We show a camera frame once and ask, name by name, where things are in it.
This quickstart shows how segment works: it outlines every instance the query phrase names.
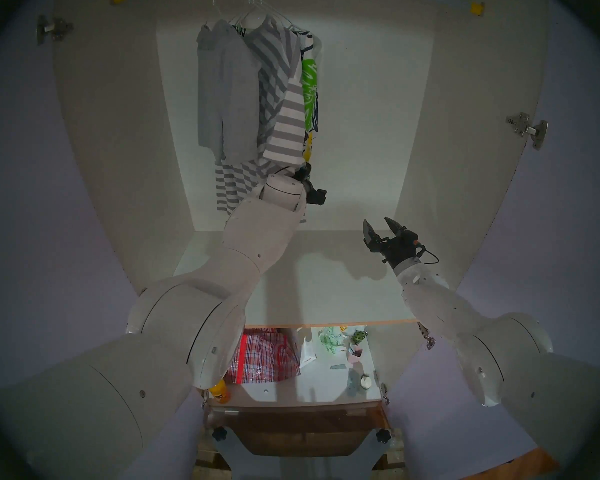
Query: plastic bag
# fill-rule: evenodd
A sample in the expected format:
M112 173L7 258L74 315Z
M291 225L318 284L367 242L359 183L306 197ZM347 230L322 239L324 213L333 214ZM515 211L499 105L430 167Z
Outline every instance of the plastic bag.
M248 328L240 338L229 370L228 383L280 382L300 375L287 336L274 328Z
M340 351L346 351L344 344L347 337L342 333L340 327L324 327L318 332L318 338L324 348L332 355Z

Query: door hinge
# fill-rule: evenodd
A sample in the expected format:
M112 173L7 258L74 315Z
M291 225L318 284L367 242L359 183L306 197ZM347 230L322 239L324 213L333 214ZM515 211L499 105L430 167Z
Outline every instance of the door hinge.
M61 41L67 33L74 30L74 25L66 22L63 18L54 17L51 22L47 20L45 15L40 15L37 18L36 38L37 44L41 45L45 42L45 37L51 34L53 41Z
M422 323L418 322L418 328L420 328L422 337L427 341L427 349L430 350L436 344L436 339L429 335L429 330Z
M540 120L540 123L533 127L529 124L529 114L523 113L522 111L514 116L507 117L507 123L513 126L513 131L520 137L524 137L526 134L531 135L533 141L533 147L540 149L545 136L547 135L547 121Z

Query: plaid bag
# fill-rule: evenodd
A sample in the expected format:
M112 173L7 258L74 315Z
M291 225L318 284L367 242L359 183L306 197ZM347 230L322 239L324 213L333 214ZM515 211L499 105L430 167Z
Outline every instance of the plaid bag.
M280 382L297 375L300 367L286 335L274 328L248 328L242 333L224 381Z

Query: gray shirt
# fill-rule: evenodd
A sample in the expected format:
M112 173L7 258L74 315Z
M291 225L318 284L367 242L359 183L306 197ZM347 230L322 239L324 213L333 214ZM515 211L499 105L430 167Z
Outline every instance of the gray shirt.
M197 142L216 164L257 158L260 62L231 25L218 20L197 36Z

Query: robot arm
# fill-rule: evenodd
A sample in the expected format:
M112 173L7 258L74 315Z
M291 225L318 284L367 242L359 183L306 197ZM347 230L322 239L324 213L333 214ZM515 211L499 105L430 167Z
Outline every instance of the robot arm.
M365 220L364 241L391 265L407 308L452 344L480 404L501 403L539 447L566 465L600 418L600 369L554 354L547 332L526 313L480 315L421 263L426 249L418 235L385 220L395 237L381 239Z
M138 298L127 334L0 389L0 424L42 478L113 478L193 387L223 377L244 307L307 207L307 176L270 175L234 210L199 269Z

